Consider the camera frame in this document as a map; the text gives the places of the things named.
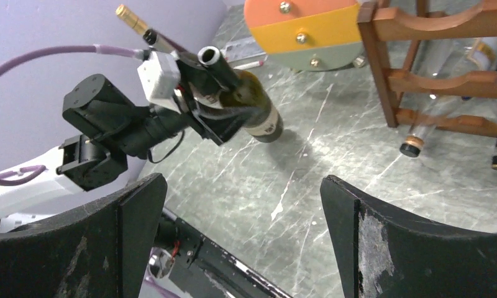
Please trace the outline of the dark green labelled wine bottle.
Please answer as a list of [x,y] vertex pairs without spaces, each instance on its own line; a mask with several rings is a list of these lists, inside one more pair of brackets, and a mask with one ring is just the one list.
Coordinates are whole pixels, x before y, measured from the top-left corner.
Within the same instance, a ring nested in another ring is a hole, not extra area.
[[173,45],[173,43],[162,34],[157,32],[155,29],[147,29],[142,38],[151,48],[155,49],[156,51],[171,54],[175,57],[178,56],[178,50]]

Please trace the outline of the dark gold-capped wine bottle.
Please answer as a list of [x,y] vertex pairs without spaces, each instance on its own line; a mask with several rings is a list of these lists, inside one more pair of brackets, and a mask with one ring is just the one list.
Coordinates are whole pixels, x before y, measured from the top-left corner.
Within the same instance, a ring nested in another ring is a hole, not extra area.
[[[123,4],[119,5],[116,9],[116,16],[141,37],[147,29],[153,29],[151,26],[147,25],[147,23],[142,20],[137,14],[132,12],[127,6]],[[184,49],[182,46],[178,45],[172,40],[170,41],[177,48],[178,52],[186,52],[186,49]]]

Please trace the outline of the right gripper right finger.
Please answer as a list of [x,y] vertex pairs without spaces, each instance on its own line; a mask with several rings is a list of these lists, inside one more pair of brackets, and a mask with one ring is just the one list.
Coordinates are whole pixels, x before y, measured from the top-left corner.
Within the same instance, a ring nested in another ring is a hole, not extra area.
[[334,175],[320,193],[345,297],[497,297],[497,233],[421,217]]

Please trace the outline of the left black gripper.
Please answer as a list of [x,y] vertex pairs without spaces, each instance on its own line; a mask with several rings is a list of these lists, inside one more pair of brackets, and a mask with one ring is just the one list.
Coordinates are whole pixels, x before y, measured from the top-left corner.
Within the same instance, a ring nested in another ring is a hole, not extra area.
[[178,90],[183,102],[183,118],[205,139],[222,145],[231,140],[245,125],[244,107],[213,108],[199,102],[195,95],[231,95],[241,85],[240,78],[220,51],[201,51],[198,55],[173,51],[172,57],[180,72]]

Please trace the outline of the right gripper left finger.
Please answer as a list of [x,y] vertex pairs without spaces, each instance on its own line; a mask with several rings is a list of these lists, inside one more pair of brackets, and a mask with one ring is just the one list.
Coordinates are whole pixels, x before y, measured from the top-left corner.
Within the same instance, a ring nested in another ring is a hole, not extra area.
[[166,192],[155,173],[0,233],[0,297],[137,297]]

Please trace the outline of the dark wine bottle white label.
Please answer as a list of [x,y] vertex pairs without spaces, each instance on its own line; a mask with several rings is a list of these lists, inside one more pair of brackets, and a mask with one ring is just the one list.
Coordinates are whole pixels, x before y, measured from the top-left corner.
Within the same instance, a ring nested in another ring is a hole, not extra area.
[[198,52],[198,61],[224,89],[219,93],[222,107],[256,107],[244,129],[262,143],[278,140],[283,119],[259,79],[249,71],[233,69],[221,51],[207,46]]

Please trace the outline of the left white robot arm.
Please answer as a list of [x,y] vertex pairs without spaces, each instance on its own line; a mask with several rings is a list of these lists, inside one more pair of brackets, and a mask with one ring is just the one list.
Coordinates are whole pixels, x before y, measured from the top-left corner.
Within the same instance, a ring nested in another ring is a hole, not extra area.
[[251,107],[216,109],[197,101],[189,83],[202,67],[177,52],[82,47],[82,52],[142,61],[138,74],[147,106],[136,106],[102,74],[78,83],[63,100],[63,118],[79,132],[32,160],[0,172],[1,230],[14,228],[22,210],[115,181],[128,157],[150,159],[152,148],[188,128],[217,145],[251,118]]

